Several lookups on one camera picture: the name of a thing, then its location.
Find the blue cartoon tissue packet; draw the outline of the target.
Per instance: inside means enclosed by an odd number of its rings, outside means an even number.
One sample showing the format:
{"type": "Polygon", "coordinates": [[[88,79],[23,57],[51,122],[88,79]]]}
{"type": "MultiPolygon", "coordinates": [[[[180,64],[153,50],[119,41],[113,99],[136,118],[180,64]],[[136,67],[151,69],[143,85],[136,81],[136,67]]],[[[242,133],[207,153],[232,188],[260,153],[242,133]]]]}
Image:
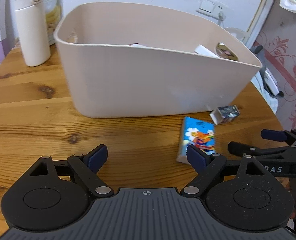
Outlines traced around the blue cartoon tissue packet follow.
{"type": "Polygon", "coordinates": [[[214,135],[213,124],[185,116],[182,124],[181,138],[179,140],[177,161],[189,164],[186,154],[189,144],[196,146],[208,155],[215,153],[214,135]]]}

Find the small dark matchbox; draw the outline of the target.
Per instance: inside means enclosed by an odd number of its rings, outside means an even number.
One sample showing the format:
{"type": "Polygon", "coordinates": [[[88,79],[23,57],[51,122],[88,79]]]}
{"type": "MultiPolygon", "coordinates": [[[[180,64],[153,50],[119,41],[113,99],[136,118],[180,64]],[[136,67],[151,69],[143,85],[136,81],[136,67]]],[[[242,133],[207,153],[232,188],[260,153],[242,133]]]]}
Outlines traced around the small dark matchbox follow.
{"type": "Polygon", "coordinates": [[[217,107],[210,114],[215,125],[231,122],[240,115],[236,105],[217,107]]]}

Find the white slim carton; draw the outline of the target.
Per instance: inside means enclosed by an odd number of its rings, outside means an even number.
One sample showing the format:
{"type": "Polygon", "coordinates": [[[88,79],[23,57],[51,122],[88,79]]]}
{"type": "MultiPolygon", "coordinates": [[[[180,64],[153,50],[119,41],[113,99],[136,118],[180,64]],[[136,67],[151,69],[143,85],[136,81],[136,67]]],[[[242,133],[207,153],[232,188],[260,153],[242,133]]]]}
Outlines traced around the white slim carton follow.
{"type": "Polygon", "coordinates": [[[205,46],[199,44],[194,52],[198,55],[201,55],[201,56],[207,56],[207,57],[213,57],[213,58],[219,58],[218,55],[216,55],[215,53],[213,53],[212,51],[210,51],[209,49],[207,49],[205,46]]]}

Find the red white plush sock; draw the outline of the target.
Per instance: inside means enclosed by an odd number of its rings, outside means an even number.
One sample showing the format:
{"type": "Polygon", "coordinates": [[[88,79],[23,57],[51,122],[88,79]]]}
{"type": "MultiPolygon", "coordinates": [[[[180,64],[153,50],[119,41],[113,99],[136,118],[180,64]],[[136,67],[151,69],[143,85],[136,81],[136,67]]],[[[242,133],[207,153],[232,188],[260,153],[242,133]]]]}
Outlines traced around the red white plush sock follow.
{"type": "Polygon", "coordinates": [[[142,44],[139,43],[131,43],[129,44],[130,47],[136,47],[136,48],[147,48],[147,46],[144,46],[142,44]]]}

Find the gold tissue pack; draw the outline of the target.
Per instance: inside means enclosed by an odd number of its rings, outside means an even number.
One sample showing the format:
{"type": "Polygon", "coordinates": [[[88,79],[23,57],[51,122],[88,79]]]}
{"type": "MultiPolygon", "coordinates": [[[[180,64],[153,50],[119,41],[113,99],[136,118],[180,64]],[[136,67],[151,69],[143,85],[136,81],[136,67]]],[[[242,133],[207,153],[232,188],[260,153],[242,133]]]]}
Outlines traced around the gold tissue pack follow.
{"type": "Polygon", "coordinates": [[[224,43],[218,43],[215,50],[217,56],[222,59],[239,61],[239,58],[224,43]]]}

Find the patterned bed headboard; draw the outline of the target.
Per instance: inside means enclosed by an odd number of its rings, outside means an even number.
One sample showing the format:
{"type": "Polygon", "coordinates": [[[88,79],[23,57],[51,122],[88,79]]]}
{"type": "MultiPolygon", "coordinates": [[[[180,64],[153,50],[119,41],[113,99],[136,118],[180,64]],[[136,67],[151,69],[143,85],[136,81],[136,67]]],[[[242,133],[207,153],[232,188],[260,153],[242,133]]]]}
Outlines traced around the patterned bed headboard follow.
{"type": "Polygon", "coordinates": [[[266,66],[284,93],[275,116],[284,129],[296,129],[296,14],[273,0],[253,46],[262,45],[266,66]]]}

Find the beige plastic storage bin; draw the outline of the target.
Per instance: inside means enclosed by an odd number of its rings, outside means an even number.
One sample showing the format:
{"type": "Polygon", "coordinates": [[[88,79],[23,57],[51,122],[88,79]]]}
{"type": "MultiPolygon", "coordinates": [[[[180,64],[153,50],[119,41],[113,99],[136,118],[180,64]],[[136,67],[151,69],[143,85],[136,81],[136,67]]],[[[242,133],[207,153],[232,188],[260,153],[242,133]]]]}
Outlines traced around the beige plastic storage bin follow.
{"type": "Polygon", "coordinates": [[[59,22],[54,37],[73,104],[91,118],[210,111],[229,105],[262,68],[214,22],[154,5],[82,4],[59,22]],[[216,54],[220,42],[239,61],[194,52],[201,44],[216,54]]]}

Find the banana chips snack pouch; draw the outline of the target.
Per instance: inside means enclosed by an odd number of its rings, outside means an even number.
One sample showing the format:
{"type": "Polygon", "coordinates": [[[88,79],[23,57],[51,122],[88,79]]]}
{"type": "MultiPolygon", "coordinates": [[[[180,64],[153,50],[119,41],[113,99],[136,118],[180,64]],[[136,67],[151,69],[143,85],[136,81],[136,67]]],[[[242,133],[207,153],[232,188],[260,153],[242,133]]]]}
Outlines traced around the banana chips snack pouch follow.
{"type": "Polygon", "coordinates": [[[62,0],[43,0],[46,15],[46,27],[49,45],[55,44],[53,34],[63,16],[62,0]]]}

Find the cream thermos bottle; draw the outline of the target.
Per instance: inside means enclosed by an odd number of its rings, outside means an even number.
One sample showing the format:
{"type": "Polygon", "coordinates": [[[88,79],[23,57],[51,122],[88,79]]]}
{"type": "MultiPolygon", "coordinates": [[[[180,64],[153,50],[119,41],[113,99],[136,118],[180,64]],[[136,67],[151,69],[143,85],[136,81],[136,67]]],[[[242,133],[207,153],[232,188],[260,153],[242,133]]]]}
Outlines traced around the cream thermos bottle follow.
{"type": "Polygon", "coordinates": [[[51,56],[43,0],[14,0],[14,8],[24,61],[39,66],[51,56]]]}

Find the white wall switch socket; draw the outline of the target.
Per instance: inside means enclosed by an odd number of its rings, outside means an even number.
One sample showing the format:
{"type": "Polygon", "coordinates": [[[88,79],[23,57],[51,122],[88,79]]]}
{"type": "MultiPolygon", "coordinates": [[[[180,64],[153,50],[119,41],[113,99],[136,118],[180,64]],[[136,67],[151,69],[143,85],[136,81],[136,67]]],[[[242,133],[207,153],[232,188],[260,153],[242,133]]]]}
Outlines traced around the white wall switch socket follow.
{"type": "Polygon", "coordinates": [[[217,20],[225,20],[228,7],[217,0],[201,0],[196,12],[217,20]]]}

